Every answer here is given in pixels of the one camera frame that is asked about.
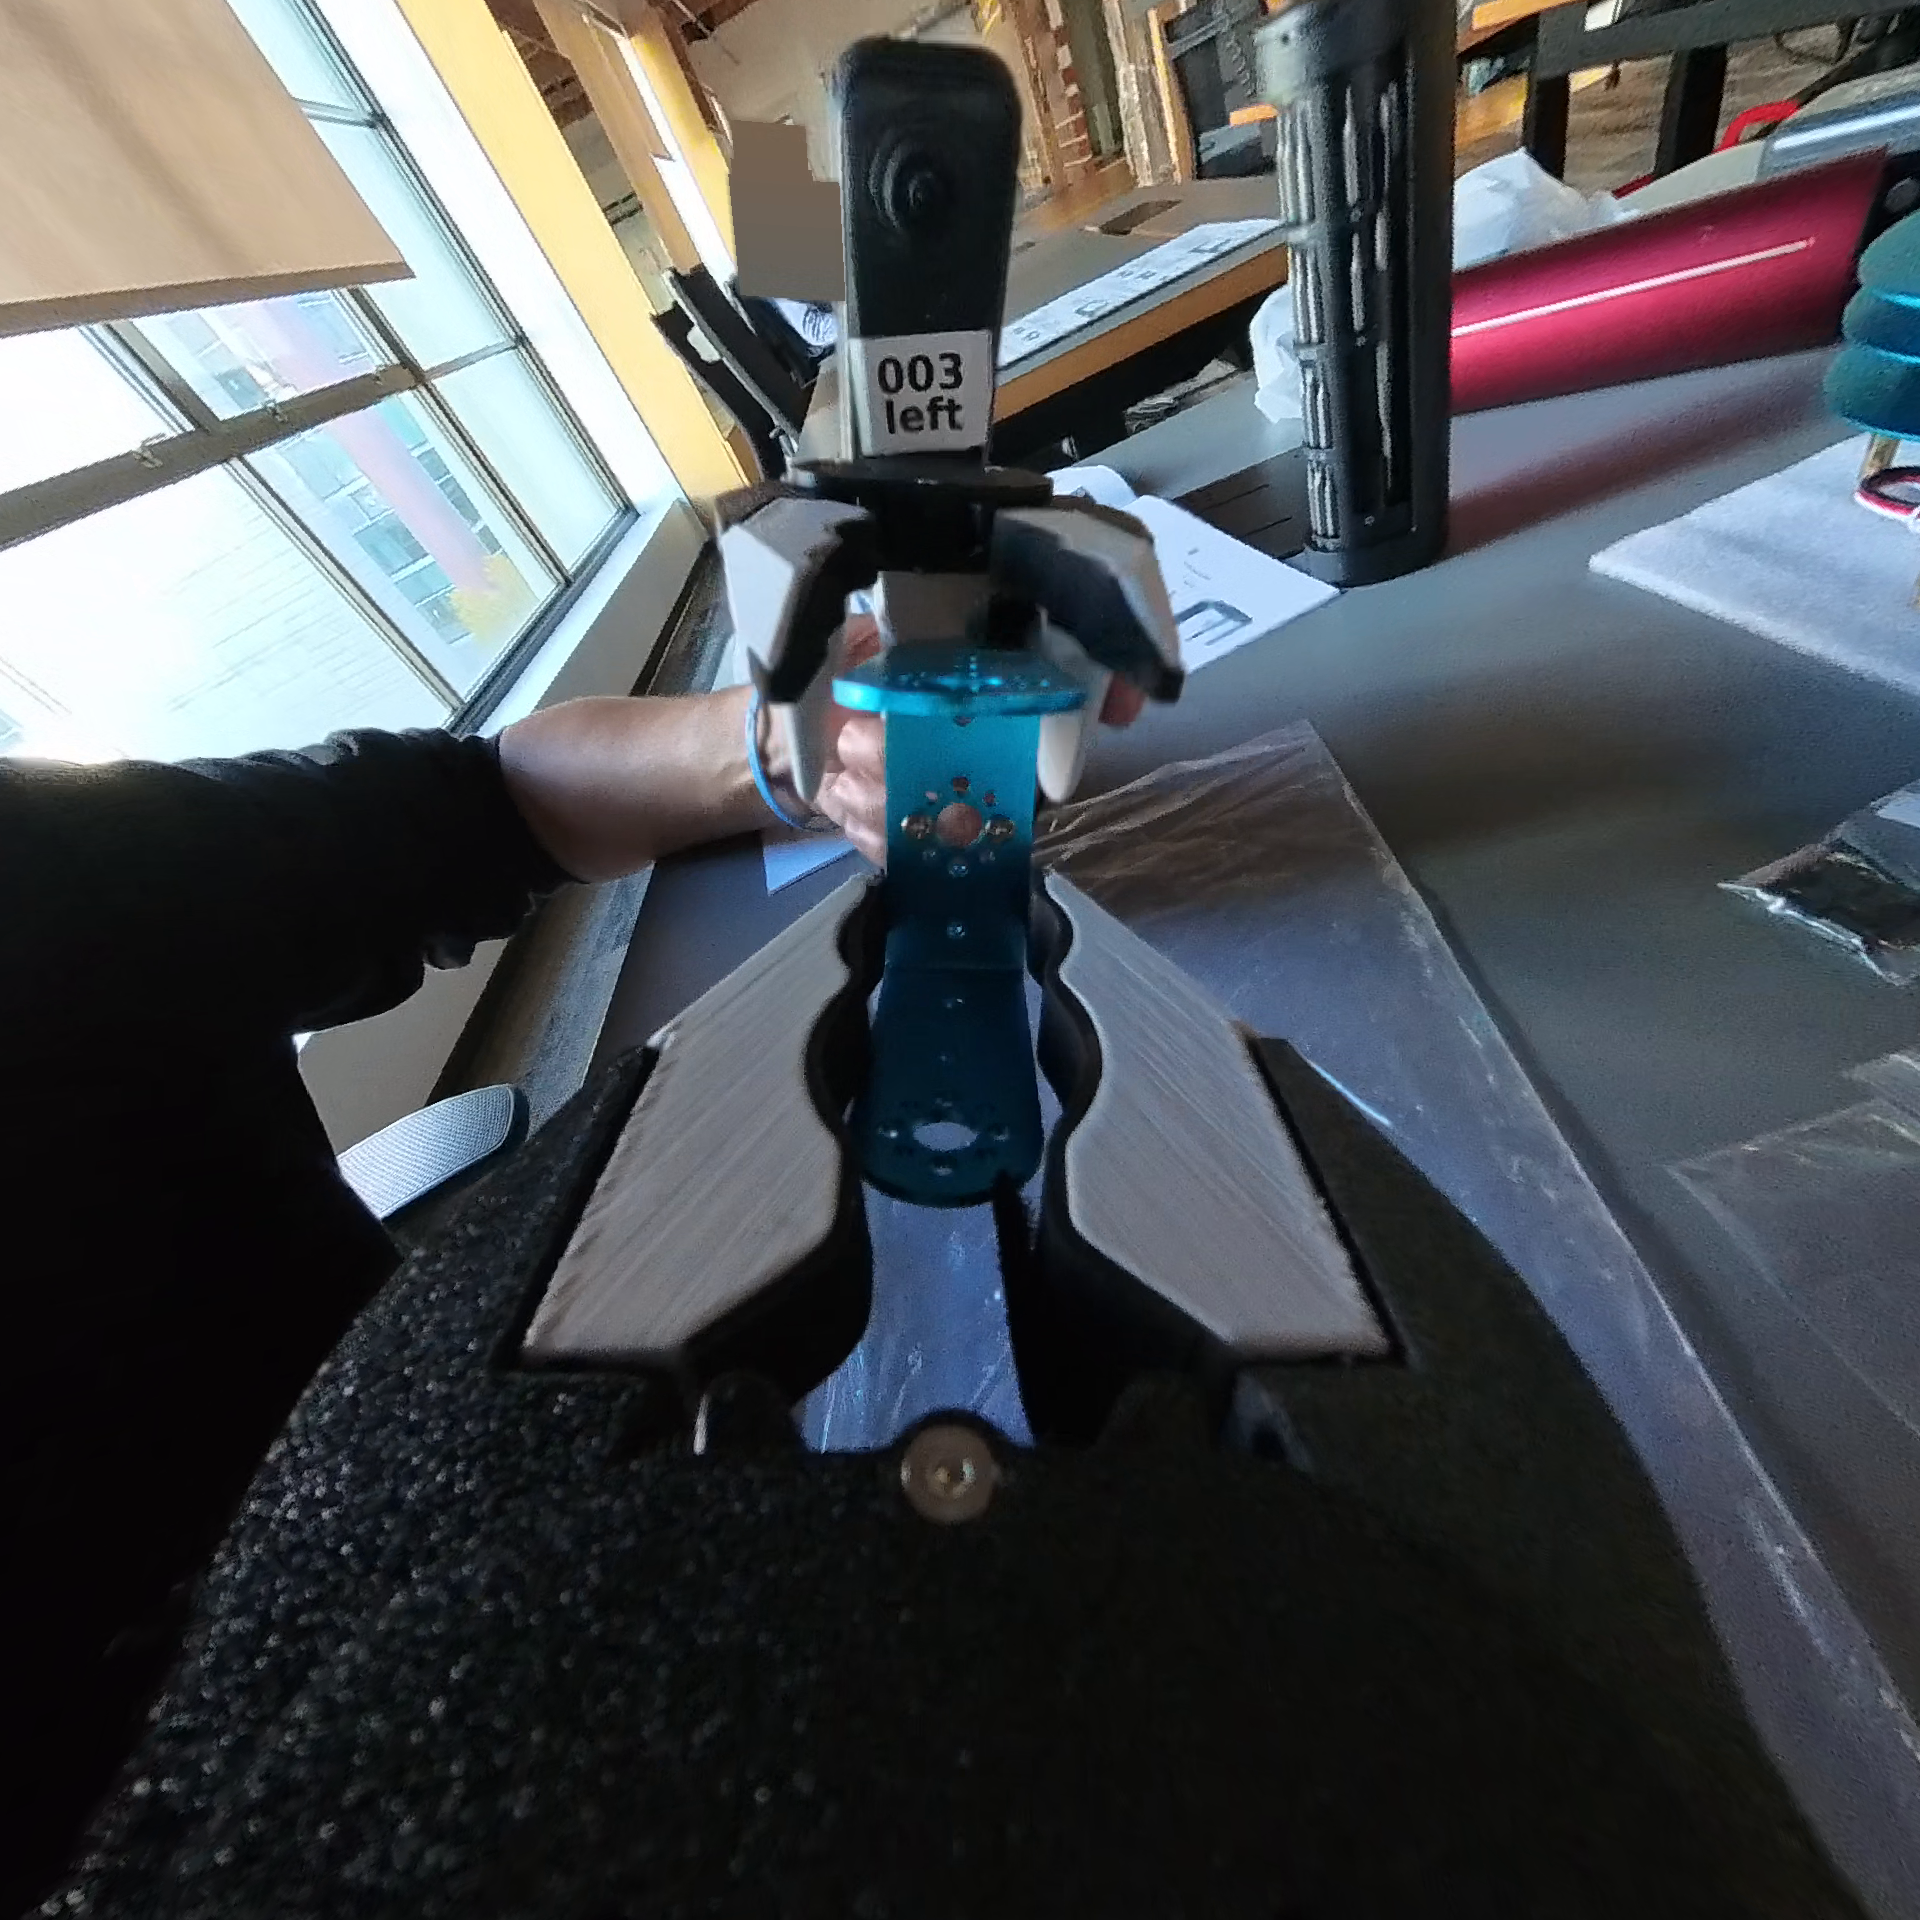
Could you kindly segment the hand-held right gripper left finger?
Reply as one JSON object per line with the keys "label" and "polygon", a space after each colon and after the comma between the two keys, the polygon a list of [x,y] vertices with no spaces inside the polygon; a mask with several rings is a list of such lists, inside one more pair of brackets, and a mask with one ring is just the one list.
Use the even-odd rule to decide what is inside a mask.
{"label": "hand-held right gripper left finger", "polygon": [[872,1313],[842,1111],[864,1070],[869,881],[841,883],[667,1024],[522,1334],[537,1370],[757,1374],[802,1401]]}

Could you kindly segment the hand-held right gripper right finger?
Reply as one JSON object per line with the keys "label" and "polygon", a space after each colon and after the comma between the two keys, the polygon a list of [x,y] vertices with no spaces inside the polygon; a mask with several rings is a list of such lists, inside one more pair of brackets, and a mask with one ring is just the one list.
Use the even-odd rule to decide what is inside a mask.
{"label": "hand-held right gripper right finger", "polygon": [[1067,1390],[1391,1355],[1252,1035],[1061,875],[1042,1074],[1042,1340]]}

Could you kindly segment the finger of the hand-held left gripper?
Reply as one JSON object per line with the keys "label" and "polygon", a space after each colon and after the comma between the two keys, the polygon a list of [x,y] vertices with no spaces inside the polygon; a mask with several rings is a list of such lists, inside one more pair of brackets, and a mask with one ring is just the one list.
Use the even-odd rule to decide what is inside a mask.
{"label": "finger of the hand-held left gripper", "polygon": [[1049,804],[1067,804],[1117,685],[1164,707],[1184,694],[1181,633],[1155,541],[1138,518],[1095,501],[1001,510],[988,584],[1017,645],[1081,694],[1041,723],[1038,783]]}
{"label": "finger of the hand-held left gripper", "polygon": [[[795,778],[811,800],[822,775],[811,731],[841,707],[835,681],[858,668],[842,663],[841,633],[849,600],[878,587],[878,521],[821,495],[742,495],[741,504],[748,513],[718,543],[735,640],[752,690],[789,725]],[[889,645],[885,625],[878,625],[879,653],[872,660]]]}

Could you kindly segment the blue metal bracket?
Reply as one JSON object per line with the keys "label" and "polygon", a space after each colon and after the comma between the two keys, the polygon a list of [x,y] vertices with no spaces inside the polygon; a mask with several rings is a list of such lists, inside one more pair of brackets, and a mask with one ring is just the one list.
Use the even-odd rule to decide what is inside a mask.
{"label": "blue metal bracket", "polygon": [[1082,690],[1032,653],[901,643],[835,681],[885,725],[884,968],[852,1144],[869,1187],[985,1203],[1042,1158],[1025,1020],[1042,717]]}

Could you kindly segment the person's left forearm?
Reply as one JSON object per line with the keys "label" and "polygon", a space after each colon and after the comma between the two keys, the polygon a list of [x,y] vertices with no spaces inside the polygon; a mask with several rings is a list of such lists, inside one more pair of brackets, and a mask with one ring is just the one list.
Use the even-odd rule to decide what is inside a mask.
{"label": "person's left forearm", "polygon": [[275,1033],[389,1013],[568,881],[757,824],[747,694],[571,700],[497,738],[334,734],[182,763],[4,767],[4,1013]]}

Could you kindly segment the grey desk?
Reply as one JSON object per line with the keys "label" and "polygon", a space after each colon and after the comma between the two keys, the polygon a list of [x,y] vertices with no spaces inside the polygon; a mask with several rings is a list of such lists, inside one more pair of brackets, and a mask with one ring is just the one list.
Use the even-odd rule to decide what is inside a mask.
{"label": "grey desk", "polygon": [[[1501,1014],[1492,1033],[1817,1567],[1809,1594],[1838,1604],[1817,1651],[1835,1650],[1847,1680],[1878,1683],[1867,1703],[1899,1707],[1894,1733],[1908,1741],[1918,1655],[1897,1651],[1899,1678],[1885,1678],[1861,1597],[1838,1587],[1747,1445],[1741,1390],[1714,1383],[1668,1314],[1661,1284],[1684,1281],[1684,1257],[1635,1211],[1655,1147],[1681,1144],[1685,1123],[1758,1118],[1787,1071],[1787,1041],[1767,1041],[1747,1013],[1755,995],[1709,980],[1737,938],[1668,923],[1665,900],[1705,875],[1705,817],[1731,811],[1737,775],[1759,768],[1762,745],[1789,745],[1792,723],[1762,717],[1759,691],[1789,668],[1711,660],[1681,615],[1652,611],[1635,637],[1619,590],[1574,581],[1579,507],[1629,490],[1635,471],[1671,495],[1681,463],[1709,458],[1714,440],[1787,445],[1781,420],[1801,430],[1809,405],[1809,363],[1774,363],[1467,420],[1461,475],[1475,491],[1461,504],[1457,557],[1357,591],[1207,675],[1185,717],[1152,720],[1145,738],[1105,751],[1098,794],[1314,720],[1445,931],[1467,941],[1467,968]],[[735,1508],[694,1521],[698,1550],[725,1550],[699,1567],[698,1627],[771,1630],[771,1641],[699,1645],[718,1663],[678,1668],[678,1680],[747,1693],[705,1735],[692,1701],[667,1711],[664,1733],[684,1744],[637,1811],[649,1851],[597,1918],[792,1918],[765,1870],[781,1863],[795,1798],[795,1735],[825,1707],[841,1663],[832,1615],[855,1581],[835,1563],[869,1533],[884,1561],[897,1524],[908,1550],[919,1533],[905,1495],[879,1491],[874,1460],[822,1468],[801,1491],[829,1500],[781,1505],[771,1524]]]}

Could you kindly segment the person's left hand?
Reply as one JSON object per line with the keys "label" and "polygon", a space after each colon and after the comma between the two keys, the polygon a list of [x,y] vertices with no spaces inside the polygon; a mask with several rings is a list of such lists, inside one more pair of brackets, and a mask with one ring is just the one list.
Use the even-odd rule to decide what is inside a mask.
{"label": "person's left hand", "polygon": [[[872,611],[855,611],[841,633],[847,667],[861,667],[879,653],[879,625]],[[1145,697],[1131,684],[1114,677],[1101,707],[1101,723],[1125,730],[1144,714]],[[818,814],[842,831],[852,847],[884,871],[885,867],[885,748],[884,717],[861,708],[832,707],[822,723],[815,723],[811,740],[822,754],[822,775],[815,804]]]}

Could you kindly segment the white printed paper manual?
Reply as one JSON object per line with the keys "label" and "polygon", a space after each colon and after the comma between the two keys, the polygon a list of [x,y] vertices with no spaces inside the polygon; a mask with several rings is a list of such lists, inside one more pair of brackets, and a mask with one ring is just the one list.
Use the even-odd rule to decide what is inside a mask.
{"label": "white printed paper manual", "polygon": [[1069,467],[1051,483],[1057,495],[1082,495],[1138,518],[1152,535],[1189,675],[1337,598],[1331,584],[1261,554],[1184,507],[1138,495],[1114,470]]}

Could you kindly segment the large clear plastic bag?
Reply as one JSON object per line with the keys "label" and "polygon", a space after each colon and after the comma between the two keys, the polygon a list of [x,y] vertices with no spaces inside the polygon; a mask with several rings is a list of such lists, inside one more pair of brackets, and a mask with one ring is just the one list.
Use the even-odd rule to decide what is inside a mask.
{"label": "large clear plastic bag", "polygon": [[1004,1468],[984,1518],[835,1573],[841,1661],[795,1735],[792,1918],[1918,1914],[1918,1757],[1847,1680],[1838,1604],[1331,761],[1329,847],[1261,740],[1082,808],[1061,875],[1248,1020],[1384,1350],[1257,1350],[1174,1310],[1092,1193],[1098,1041],[1038,1208],[997,1205],[1011,1331],[884,1320],[809,1414]]}

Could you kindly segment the blue wristband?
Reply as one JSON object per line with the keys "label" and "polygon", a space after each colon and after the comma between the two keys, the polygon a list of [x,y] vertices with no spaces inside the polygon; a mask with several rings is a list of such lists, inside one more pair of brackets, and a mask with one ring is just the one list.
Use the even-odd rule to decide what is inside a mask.
{"label": "blue wristband", "polygon": [[795,778],[789,725],[781,708],[768,708],[755,690],[748,691],[742,734],[747,767],[764,808],[792,834],[822,831],[815,804],[802,797]]}

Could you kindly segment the wooden background table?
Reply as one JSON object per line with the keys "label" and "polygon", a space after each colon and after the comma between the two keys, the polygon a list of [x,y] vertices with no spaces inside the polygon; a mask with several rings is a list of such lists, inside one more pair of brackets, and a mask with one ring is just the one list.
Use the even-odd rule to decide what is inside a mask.
{"label": "wooden background table", "polygon": [[1245,333],[1285,278],[1279,223],[1207,220],[1108,265],[1049,300],[1017,305],[997,350],[997,417],[1011,431],[1021,414],[1092,391],[1161,350],[1199,347],[1214,333]]}

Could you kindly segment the black folded stand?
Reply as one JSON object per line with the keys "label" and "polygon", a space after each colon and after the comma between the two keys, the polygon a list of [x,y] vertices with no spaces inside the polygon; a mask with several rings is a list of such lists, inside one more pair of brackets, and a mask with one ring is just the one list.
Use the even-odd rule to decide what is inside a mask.
{"label": "black folded stand", "polygon": [[815,344],[777,300],[719,290],[704,265],[667,273],[661,337],[704,391],[741,427],[764,478],[782,478],[801,445],[807,410],[835,350],[835,313],[797,303],[802,323],[822,321]]}

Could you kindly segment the white paper sheet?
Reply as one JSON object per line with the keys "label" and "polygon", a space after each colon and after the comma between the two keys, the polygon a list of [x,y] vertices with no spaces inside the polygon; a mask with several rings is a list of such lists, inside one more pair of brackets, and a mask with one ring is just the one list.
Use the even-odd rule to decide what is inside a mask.
{"label": "white paper sheet", "polygon": [[878,870],[867,861],[842,831],[801,831],[801,828],[764,828],[761,831],[761,861],[764,861],[764,885],[765,895],[781,895],[782,890],[815,877],[832,867],[852,863],[858,877],[872,877]]}

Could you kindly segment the black perforated cylinder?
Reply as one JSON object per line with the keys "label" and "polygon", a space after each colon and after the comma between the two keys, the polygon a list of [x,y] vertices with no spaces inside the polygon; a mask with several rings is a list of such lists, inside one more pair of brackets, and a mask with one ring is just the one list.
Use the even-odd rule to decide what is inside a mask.
{"label": "black perforated cylinder", "polygon": [[1257,35],[1302,370],[1302,567],[1428,567],[1451,501],[1454,5],[1284,3]]}

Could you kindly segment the window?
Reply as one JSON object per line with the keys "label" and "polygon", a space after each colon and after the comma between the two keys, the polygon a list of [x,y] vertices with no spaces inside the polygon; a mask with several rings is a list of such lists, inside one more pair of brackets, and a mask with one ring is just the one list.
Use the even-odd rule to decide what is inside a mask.
{"label": "window", "polygon": [[409,278],[4,341],[4,754],[442,725],[637,507],[324,3],[234,3]]}

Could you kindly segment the white plastic bag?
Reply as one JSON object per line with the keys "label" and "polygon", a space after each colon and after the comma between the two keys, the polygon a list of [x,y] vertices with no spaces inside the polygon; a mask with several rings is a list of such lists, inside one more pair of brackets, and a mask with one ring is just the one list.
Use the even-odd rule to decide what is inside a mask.
{"label": "white plastic bag", "polygon": [[1631,218],[1617,198],[1587,198],[1518,150],[1454,181],[1454,273]]}

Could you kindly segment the small clear plastic bag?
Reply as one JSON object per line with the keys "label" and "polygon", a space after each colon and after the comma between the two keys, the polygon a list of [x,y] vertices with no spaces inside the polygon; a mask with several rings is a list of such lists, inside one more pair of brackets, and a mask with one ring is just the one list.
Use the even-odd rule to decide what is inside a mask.
{"label": "small clear plastic bag", "polygon": [[1885,1404],[1918,1401],[1918,1051],[1852,1070],[1864,1097],[1678,1167],[1812,1331]]}

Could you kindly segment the red metallic case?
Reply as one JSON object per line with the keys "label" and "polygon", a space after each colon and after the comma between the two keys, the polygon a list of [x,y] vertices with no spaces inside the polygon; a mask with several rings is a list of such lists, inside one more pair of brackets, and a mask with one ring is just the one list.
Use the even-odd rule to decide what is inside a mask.
{"label": "red metallic case", "polygon": [[1869,150],[1457,273],[1451,413],[1829,350],[1889,173]]}

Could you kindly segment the white foam sheet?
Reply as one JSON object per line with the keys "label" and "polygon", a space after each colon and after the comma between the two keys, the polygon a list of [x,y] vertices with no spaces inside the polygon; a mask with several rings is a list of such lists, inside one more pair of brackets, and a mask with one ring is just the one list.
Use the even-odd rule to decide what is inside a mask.
{"label": "white foam sheet", "polygon": [[1854,501],[1867,440],[1642,530],[1591,570],[1872,684],[1918,691],[1918,535]]}

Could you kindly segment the black parts bag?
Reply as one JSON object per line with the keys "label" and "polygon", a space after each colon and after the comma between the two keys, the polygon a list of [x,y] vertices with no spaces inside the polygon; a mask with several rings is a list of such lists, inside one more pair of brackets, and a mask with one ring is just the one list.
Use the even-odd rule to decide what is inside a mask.
{"label": "black parts bag", "polygon": [[1894,987],[1918,983],[1918,783],[1724,893],[1812,930]]}

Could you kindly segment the beige window blind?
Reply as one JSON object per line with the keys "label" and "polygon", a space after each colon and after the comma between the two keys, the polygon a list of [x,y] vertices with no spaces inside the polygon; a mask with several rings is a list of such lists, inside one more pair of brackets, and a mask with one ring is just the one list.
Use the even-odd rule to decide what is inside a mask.
{"label": "beige window blind", "polygon": [[4,5],[4,334],[412,278],[225,3]]}

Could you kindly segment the teal round foam stack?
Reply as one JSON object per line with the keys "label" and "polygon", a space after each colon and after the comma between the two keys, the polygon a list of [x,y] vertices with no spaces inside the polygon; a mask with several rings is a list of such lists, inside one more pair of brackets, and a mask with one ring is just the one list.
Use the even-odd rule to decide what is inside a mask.
{"label": "teal round foam stack", "polygon": [[1844,310],[1822,395],[1858,431],[1918,440],[1918,211],[1861,255],[1861,290]]}

